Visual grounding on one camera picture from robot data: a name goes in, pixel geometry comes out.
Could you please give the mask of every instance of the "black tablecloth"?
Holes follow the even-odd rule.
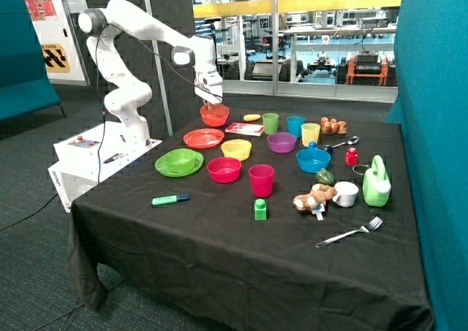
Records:
[[[230,122],[263,112],[233,110]],[[280,114],[279,131],[287,130],[286,118]],[[381,155],[393,188],[384,208],[369,207],[362,177],[344,163],[349,147],[336,148],[328,169],[336,181],[357,183],[360,193],[351,208],[330,201],[323,221],[300,214],[292,203],[316,183],[298,168],[300,142],[293,152],[277,154],[265,134],[226,134],[252,142],[240,178],[230,184],[213,182],[205,168],[222,156],[221,145],[197,150],[205,164],[185,178],[155,170],[161,155],[187,147],[188,131],[204,127],[201,120],[190,124],[73,202],[67,271],[88,307],[100,308],[107,297],[96,273],[102,263],[141,289],[237,330],[430,330],[433,313],[399,125],[348,121],[347,137],[361,137],[355,146],[360,163]],[[320,142],[343,140],[322,135]],[[266,199],[268,220],[255,221],[248,171],[262,163],[276,174]],[[153,197],[185,192],[188,202],[151,207]],[[315,247],[376,215],[385,221],[377,232]]]

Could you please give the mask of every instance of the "green watering can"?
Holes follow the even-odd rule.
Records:
[[[391,188],[382,157],[375,156],[372,160],[372,167],[364,174],[364,201],[372,207],[382,207],[388,201]]]

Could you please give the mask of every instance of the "stuffed toy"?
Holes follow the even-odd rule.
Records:
[[[334,187],[317,183],[312,186],[309,194],[300,194],[294,197],[292,203],[300,211],[310,210],[312,212],[312,209],[317,208],[319,205],[325,207],[327,201],[337,194],[338,191]]]
[[[327,117],[320,119],[322,125],[322,133],[325,135],[345,135],[347,133],[346,123],[343,121],[336,121],[336,119],[328,120]]]

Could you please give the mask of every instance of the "marker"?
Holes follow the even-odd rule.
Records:
[[[151,205],[156,207],[157,205],[166,205],[168,203],[176,203],[176,202],[185,202],[190,199],[189,194],[177,194],[174,196],[166,196],[166,197],[154,197],[151,200]]]
[[[122,158],[122,157],[125,157],[125,155],[123,153],[117,153],[117,154],[114,154],[112,157],[110,157],[109,159],[106,159],[104,161],[105,164],[107,163],[111,163],[112,161],[115,161],[116,159],[119,159],[119,158]]]

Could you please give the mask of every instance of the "plate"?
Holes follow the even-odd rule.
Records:
[[[198,129],[184,136],[184,142],[192,148],[210,148],[221,143],[224,132],[217,129]]]
[[[160,172],[164,176],[168,176],[169,178],[181,178],[183,176],[187,176],[193,174],[197,170],[202,167],[203,164],[203,155],[201,153],[195,152],[195,166],[190,170],[185,172],[171,172],[168,168],[166,163],[164,162],[164,156],[158,158],[154,167],[158,172]]]

